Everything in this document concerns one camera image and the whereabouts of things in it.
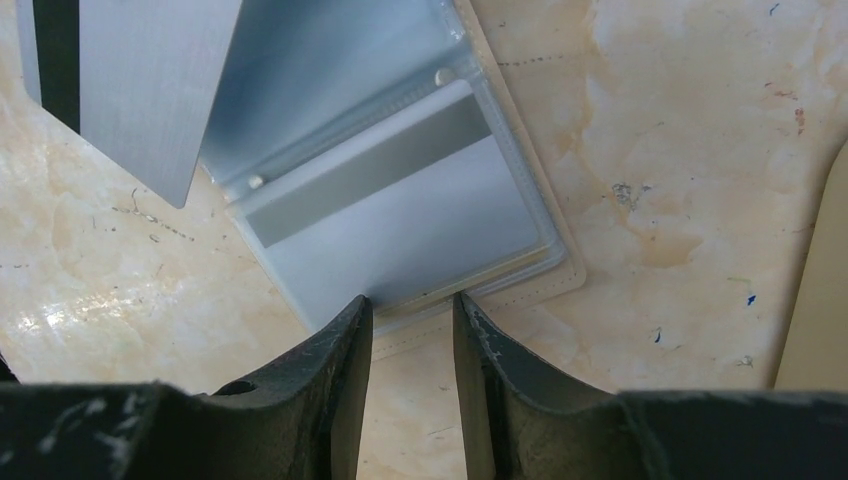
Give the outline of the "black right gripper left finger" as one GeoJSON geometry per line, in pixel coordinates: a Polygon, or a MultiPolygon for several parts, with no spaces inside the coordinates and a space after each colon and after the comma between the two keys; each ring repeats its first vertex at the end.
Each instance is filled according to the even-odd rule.
{"type": "Polygon", "coordinates": [[[172,385],[1,386],[5,479],[353,479],[373,309],[324,328],[212,394],[172,385]]]}

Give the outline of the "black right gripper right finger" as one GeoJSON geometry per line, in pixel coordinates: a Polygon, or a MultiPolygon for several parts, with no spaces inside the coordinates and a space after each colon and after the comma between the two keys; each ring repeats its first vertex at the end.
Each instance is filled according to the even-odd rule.
{"type": "Polygon", "coordinates": [[[843,479],[847,398],[834,392],[605,392],[452,301],[471,479],[843,479]]]}

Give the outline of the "silver card black stripe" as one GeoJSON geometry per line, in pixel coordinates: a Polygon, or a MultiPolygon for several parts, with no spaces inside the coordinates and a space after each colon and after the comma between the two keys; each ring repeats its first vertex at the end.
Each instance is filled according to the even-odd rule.
{"type": "Polygon", "coordinates": [[[26,92],[183,207],[240,10],[238,1],[20,1],[26,92]]]}

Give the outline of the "beige card holder wallet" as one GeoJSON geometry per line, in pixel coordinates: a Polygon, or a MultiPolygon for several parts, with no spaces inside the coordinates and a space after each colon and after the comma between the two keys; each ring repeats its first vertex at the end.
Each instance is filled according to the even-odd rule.
{"type": "Polygon", "coordinates": [[[586,278],[469,1],[245,2],[200,162],[303,325],[366,296],[382,355],[586,278]]]}

